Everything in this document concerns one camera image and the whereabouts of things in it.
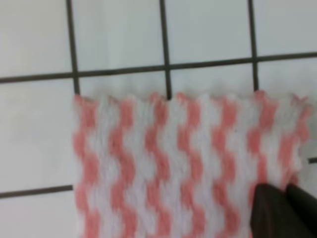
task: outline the grout line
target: grout line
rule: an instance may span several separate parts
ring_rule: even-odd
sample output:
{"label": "grout line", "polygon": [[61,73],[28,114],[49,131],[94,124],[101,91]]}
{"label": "grout line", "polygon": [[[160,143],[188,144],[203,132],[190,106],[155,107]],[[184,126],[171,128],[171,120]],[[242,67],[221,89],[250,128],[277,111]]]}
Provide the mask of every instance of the grout line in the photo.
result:
{"label": "grout line", "polygon": [[298,53],[288,55],[272,55],[272,56],[260,56],[258,62],[275,61],[275,60],[295,60],[295,59],[308,59],[317,57],[317,52],[310,53]]}
{"label": "grout line", "polygon": [[248,9],[249,9],[251,50],[252,50],[253,89],[254,91],[257,91],[259,89],[259,79],[258,79],[257,43],[256,43],[253,0],[248,0]]}
{"label": "grout line", "polygon": [[310,164],[314,164],[314,163],[317,164],[317,158],[310,158],[310,159],[308,159],[308,161]]}
{"label": "grout line", "polygon": [[38,75],[4,77],[4,78],[0,78],[0,83],[18,83],[18,82],[38,81],[38,80],[64,79],[64,78],[72,78],[72,77],[73,77],[72,72],[38,74]]}
{"label": "grout line", "polygon": [[72,190],[73,190],[72,185],[65,185],[65,186],[58,186],[58,187],[37,188],[32,190],[3,192],[3,193],[0,193],[0,199],[10,198],[10,197],[40,195],[40,194],[55,193],[55,192],[66,192],[66,191],[72,191]]}
{"label": "grout line", "polygon": [[[309,59],[309,58],[317,58],[317,52],[287,54],[287,55],[260,56],[260,57],[257,57],[256,60],[257,60],[257,62],[268,62],[268,61],[276,61],[276,60],[296,60],[296,59]],[[178,70],[178,69],[244,64],[244,63],[252,63],[252,62],[253,62],[253,58],[226,59],[226,60],[207,61],[207,62],[170,64],[168,69],[169,70]],[[165,65],[153,65],[153,66],[145,66],[145,67],[82,71],[82,72],[77,72],[77,75],[78,75],[78,77],[90,77],[90,76],[93,77],[93,76],[129,74],[129,73],[154,72],[154,71],[163,71],[163,70],[166,70]],[[73,78],[73,77],[74,77],[74,73],[72,73],[72,72],[38,74],[38,75],[23,75],[23,76],[13,76],[13,77],[0,78],[0,84],[1,83],[26,82],[26,81],[38,81],[38,80],[65,79],[65,78]]]}
{"label": "grout line", "polygon": [[117,74],[128,74],[128,73],[144,73],[165,70],[164,65],[154,65],[145,67],[134,67],[134,68],[119,68],[109,70],[95,70],[95,71],[83,71],[79,72],[80,77],[93,77],[93,76],[107,76]]}
{"label": "grout line", "polygon": [[161,26],[162,26],[163,50],[164,50],[166,95],[167,95],[167,99],[171,99],[172,98],[172,84],[170,79],[167,22],[166,22],[166,9],[165,9],[164,0],[159,0],[159,9],[160,9],[160,19],[161,19]]}
{"label": "grout line", "polygon": [[73,19],[73,10],[72,10],[71,1],[72,0],[66,0],[69,46],[70,46],[71,65],[73,70],[74,92],[75,94],[80,94],[77,56],[76,56],[76,43],[75,43],[75,33],[74,33],[74,19]]}
{"label": "grout line", "polygon": [[170,69],[188,69],[188,68],[202,68],[202,67],[213,67],[213,66],[224,66],[224,65],[234,65],[242,63],[252,63],[252,58],[242,58],[242,59],[226,59],[219,61],[206,61],[206,62],[196,62],[196,63],[179,63],[171,64]]}

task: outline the black object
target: black object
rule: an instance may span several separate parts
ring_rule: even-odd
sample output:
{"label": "black object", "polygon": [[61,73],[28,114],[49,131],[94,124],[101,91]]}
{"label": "black object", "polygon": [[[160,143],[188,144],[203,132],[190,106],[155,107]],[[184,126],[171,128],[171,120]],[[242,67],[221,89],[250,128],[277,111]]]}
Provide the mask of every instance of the black object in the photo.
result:
{"label": "black object", "polygon": [[314,211],[305,209],[298,215],[292,207],[295,204],[296,210],[301,210],[306,202],[313,204],[315,199],[293,185],[288,186],[287,191],[286,195],[268,184],[256,187],[251,215],[253,238],[316,238],[312,232],[314,228],[309,229],[313,221],[308,226],[306,224],[308,219],[314,217]]}
{"label": "black object", "polygon": [[292,184],[286,188],[286,198],[306,227],[317,237],[317,199]]}

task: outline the white surface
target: white surface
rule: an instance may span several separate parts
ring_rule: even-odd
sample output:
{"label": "white surface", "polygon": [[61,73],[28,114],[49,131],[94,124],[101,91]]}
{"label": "white surface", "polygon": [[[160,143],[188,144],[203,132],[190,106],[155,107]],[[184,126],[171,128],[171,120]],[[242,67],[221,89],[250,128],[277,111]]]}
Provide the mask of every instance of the white surface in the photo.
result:
{"label": "white surface", "polygon": [[73,192],[0,200],[0,237],[75,238]]}
{"label": "white surface", "polygon": [[166,0],[171,63],[251,56],[246,0]]}
{"label": "white surface", "polygon": [[163,64],[158,0],[74,0],[80,70]]}
{"label": "white surface", "polygon": [[316,0],[254,0],[258,55],[317,51]]}
{"label": "white surface", "polygon": [[147,98],[153,92],[166,95],[164,72],[81,78],[80,86],[82,95],[94,99],[106,94],[118,99],[128,94],[135,94],[141,98]]}
{"label": "white surface", "polygon": [[259,63],[259,85],[278,97],[287,92],[317,100],[317,59]]}
{"label": "white surface", "polygon": [[172,71],[171,78],[174,94],[184,92],[195,97],[202,93],[253,93],[251,64],[175,70]]}
{"label": "white surface", "polygon": [[71,71],[65,0],[0,1],[0,76]]}
{"label": "white surface", "polygon": [[0,85],[0,192],[73,181],[72,97],[71,79]]}

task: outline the wavy pink stripe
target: wavy pink stripe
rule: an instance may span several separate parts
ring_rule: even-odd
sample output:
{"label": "wavy pink stripe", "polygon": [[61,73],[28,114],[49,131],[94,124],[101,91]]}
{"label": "wavy pink stripe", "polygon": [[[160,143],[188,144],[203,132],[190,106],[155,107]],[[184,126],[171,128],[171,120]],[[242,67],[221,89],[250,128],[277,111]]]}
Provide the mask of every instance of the wavy pink stripe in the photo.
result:
{"label": "wavy pink stripe", "polygon": [[153,153],[157,166],[157,174],[153,181],[147,185],[147,203],[153,207],[158,215],[156,234],[151,237],[169,237],[171,232],[171,213],[163,206],[160,185],[169,180],[170,170],[168,156],[158,145],[158,134],[163,130],[168,119],[168,106],[162,99],[152,96],[155,104],[155,123],[145,136],[145,147]]}
{"label": "wavy pink stripe", "polygon": [[99,237],[100,214],[97,210],[92,211],[88,204],[88,194],[99,180],[99,161],[96,154],[89,147],[88,135],[96,127],[97,105],[88,100],[75,96],[75,103],[80,110],[79,131],[73,136],[73,144],[76,155],[83,167],[83,176],[75,190],[76,205],[84,214],[85,228],[84,238]]}
{"label": "wavy pink stripe", "polygon": [[222,175],[214,182],[212,191],[214,200],[224,209],[225,225],[216,238],[227,238],[236,235],[240,225],[238,209],[230,203],[227,194],[227,185],[235,180],[236,165],[234,154],[226,148],[227,133],[236,122],[238,107],[226,98],[216,102],[222,106],[221,124],[213,128],[211,135],[212,146],[220,157]]}
{"label": "wavy pink stripe", "polygon": [[133,183],[135,177],[135,167],[133,157],[124,150],[124,134],[131,129],[134,124],[134,105],[131,101],[123,101],[119,105],[120,122],[109,135],[110,154],[117,158],[120,163],[121,176],[111,189],[111,206],[114,211],[121,212],[123,221],[123,231],[121,238],[132,238],[137,229],[137,216],[135,210],[125,202],[125,192]]}
{"label": "wavy pink stripe", "polygon": [[293,165],[293,151],[294,146],[300,141],[304,143],[309,139],[309,130],[307,128],[306,120],[307,117],[311,115],[311,108],[305,107],[300,115],[299,121],[294,132],[290,134],[283,135],[279,151],[278,151],[278,160],[282,167],[282,179],[281,179],[281,188],[285,189],[289,182],[297,183],[298,178],[294,174],[294,165]]}
{"label": "wavy pink stripe", "polygon": [[251,185],[249,190],[249,204],[253,203],[255,187],[258,183],[267,182],[267,157],[261,151],[262,135],[266,130],[270,130],[274,123],[276,109],[278,104],[270,101],[265,92],[258,91],[255,93],[255,99],[261,106],[259,124],[252,128],[247,135],[248,150],[253,158],[258,160],[258,177]]}
{"label": "wavy pink stripe", "polygon": [[178,131],[178,148],[187,154],[191,169],[190,178],[181,186],[182,203],[193,212],[192,230],[185,237],[196,238],[205,231],[205,212],[194,202],[194,189],[202,179],[203,163],[201,154],[191,148],[190,138],[200,123],[201,109],[198,102],[191,101],[182,94],[179,94],[178,98],[187,107],[187,123]]}

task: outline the fabric swatch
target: fabric swatch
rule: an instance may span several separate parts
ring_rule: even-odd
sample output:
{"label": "fabric swatch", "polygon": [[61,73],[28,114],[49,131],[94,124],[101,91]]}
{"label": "fabric swatch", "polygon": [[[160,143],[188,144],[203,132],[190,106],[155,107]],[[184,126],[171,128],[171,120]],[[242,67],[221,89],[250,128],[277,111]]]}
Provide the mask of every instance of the fabric swatch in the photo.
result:
{"label": "fabric swatch", "polygon": [[287,95],[75,98],[83,238],[248,238],[254,189],[297,183],[310,106]]}

